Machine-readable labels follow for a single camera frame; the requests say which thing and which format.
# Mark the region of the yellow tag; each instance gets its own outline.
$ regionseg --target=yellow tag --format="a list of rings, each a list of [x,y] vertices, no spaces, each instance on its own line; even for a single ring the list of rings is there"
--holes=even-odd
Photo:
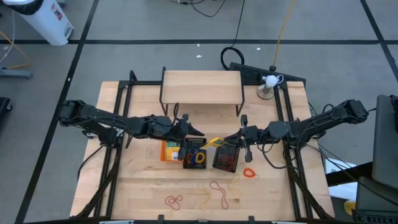
[[[212,150],[212,149],[216,149],[217,147],[219,147],[225,143],[226,143],[226,141],[224,141],[223,138],[217,137],[217,138],[212,139],[209,143],[202,146],[200,149]]]

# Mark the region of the white cable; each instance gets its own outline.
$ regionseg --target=white cable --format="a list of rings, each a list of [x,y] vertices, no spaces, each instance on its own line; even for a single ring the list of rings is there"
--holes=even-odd
[[[15,40],[15,15],[14,15],[14,10],[12,10],[12,43],[14,44],[14,40]],[[0,64],[4,61],[4,59],[7,58],[7,56],[10,54],[11,49],[12,49],[12,45],[8,48],[7,53],[4,54],[4,57],[0,60]]]

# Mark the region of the black floor line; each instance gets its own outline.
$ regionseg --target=black floor line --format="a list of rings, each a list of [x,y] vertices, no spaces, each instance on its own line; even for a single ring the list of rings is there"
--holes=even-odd
[[[88,18],[83,29],[83,33],[80,37],[78,47],[75,52],[75,56],[73,57],[72,64],[70,65],[68,75],[65,79],[65,83],[63,85],[60,98],[58,99],[57,107],[54,111],[54,115],[52,117],[49,130],[44,139],[44,143],[42,149],[40,150],[39,158],[37,159],[32,177],[30,178],[29,184],[27,186],[24,199],[22,200],[21,206],[19,207],[19,211],[15,220],[15,223],[23,223],[29,209],[30,201],[32,200],[33,194],[36,189],[37,182],[39,181],[40,173],[43,169],[45,158],[47,157],[47,153],[49,151],[52,138],[55,133],[55,128],[57,127],[57,114],[58,114],[58,105],[65,100],[68,94],[68,90],[70,84],[72,82],[73,75],[75,74],[75,70],[81,55],[81,51],[83,50],[84,41],[87,38],[88,30],[90,29],[91,22],[93,21],[93,17],[98,6],[99,0],[94,0],[93,5],[91,7],[90,13],[88,14]]]
[[[387,58],[388,64],[390,65],[391,70],[398,81],[398,67],[397,67],[395,59],[391,55],[390,49],[387,46],[387,44],[393,44],[394,42],[396,43],[397,41],[396,40],[393,40],[393,41],[391,41],[391,40],[385,41],[384,40],[384,37],[381,34],[376,21],[374,20],[374,17],[372,15],[372,12],[371,12],[368,4],[366,3],[365,0],[361,0],[361,4],[362,4],[363,9],[365,10],[365,13],[366,13],[368,19],[369,19],[369,22],[372,25],[373,31],[376,34],[377,39],[380,41],[381,49],[383,50],[384,55]]]
[[[46,40],[15,40],[15,44],[49,44]],[[80,40],[69,40],[68,44],[79,44]],[[85,40],[84,44],[150,45],[150,44],[232,44],[231,39],[179,39],[179,40]],[[276,44],[277,40],[241,39],[237,44]],[[281,44],[303,45],[372,45],[380,40],[281,40]],[[386,40],[388,44],[398,44],[398,40]]]

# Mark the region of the wooden table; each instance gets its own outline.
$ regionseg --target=wooden table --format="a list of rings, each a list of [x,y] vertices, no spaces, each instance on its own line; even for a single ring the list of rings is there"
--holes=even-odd
[[[96,105],[99,109],[113,111],[117,86],[118,82],[102,84]],[[303,83],[288,82],[288,87],[294,117],[310,117]],[[133,86],[129,116],[162,115],[159,90],[160,86],[156,85]],[[262,100],[256,90],[257,86],[244,87],[246,102],[241,114],[248,116],[249,125],[265,128],[270,121],[278,120],[275,99]],[[240,128],[240,117],[236,116],[233,105],[180,105],[178,114],[183,113],[189,114],[189,121],[206,134],[207,140],[225,137]],[[317,147],[315,140],[309,144]],[[97,148],[97,139],[88,140],[85,157]],[[156,220],[159,214],[165,215],[166,220],[248,220],[249,215],[254,215],[256,220],[295,219],[287,171],[273,169],[255,146],[252,146],[253,161],[250,163],[244,162],[244,151],[241,151],[236,174],[212,168],[214,151],[208,151],[206,170],[190,170],[182,169],[179,163],[160,162],[160,148],[160,141],[133,139],[129,148],[123,149],[112,219]],[[275,144],[267,154],[276,166],[285,165],[282,150],[282,143]],[[80,212],[97,190],[103,160],[104,151],[82,169],[71,215]],[[334,216],[320,153],[310,147],[303,148],[302,160],[308,189],[325,211]],[[243,169],[247,167],[252,168],[257,177],[244,177]],[[225,189],[229,209],[221,207],[220,191],[210,188],[213,180]],[[297,189],[304,217],[302,194]],[[165,204],[169,195],[183,196],[180,210],[175,211]],[[208,203],[202,205],[209,195]],[[101,214],[104,214],[104,205],[106,203],[103,203]]]

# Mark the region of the gray floor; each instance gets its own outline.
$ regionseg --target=gray floor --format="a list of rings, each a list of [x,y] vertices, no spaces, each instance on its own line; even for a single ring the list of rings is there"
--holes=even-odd
[[[75,27],[72,39],[80,38],[92,3],[67,1],[64,11]],[[246,1],[238,38],[277,39],[289,4],[290,0]],[[368,4],[384,38],[398,39],[398,3],[368,0]],[[205,1],[197,8],[211,13],[219,5],[220,1]],[[87,39],[233,39],[240,8],[241,1],[228,0],[216,17],[207,18],[190,6],[167,0],[102,0]],[[10,11],[0,7],[0,12],[4,14],[0,30],[11,35]],[[42,39],[19,16],[16,22],[16,39]],[[299,0],[283,39],[376,40],[376,35],[357,0]],[[226,46],[86,44],[67,98],[95,105],[101,82],[127,79],[131,69],[140,80],[159,80],[162,66],[170,70],[222,70],[220,52]],[[10,97],[14,104],[0,135],[0,201],[7,202],[0,205],[1,223],[15,220],[77,45],[19,47],[31,57],[34,77],[0,79],[0,96]],[[243,52],[247,65],[267,69],[273,61],[273,44],[236,47]],[[398,57],[398,45],[389,48]],[[239,60],[227,53],[226,61]],[[24,62],[24,57],[13,50],[1,66]],[[398,94],[398,82],[379,44],[281,45],[277,67],[278,72],[307,79],[308,99],[317,111],[326,103],[336,105],[350,98],[361,100],[370,109],[375,107],[377,95]],[[330,130],[320,142],[343,160],[362,164],[372,159],[373,131],[371,114],[364,124]],[[79,130],[57,127],[26,222],[68,217],[85,146],[86,139]]]

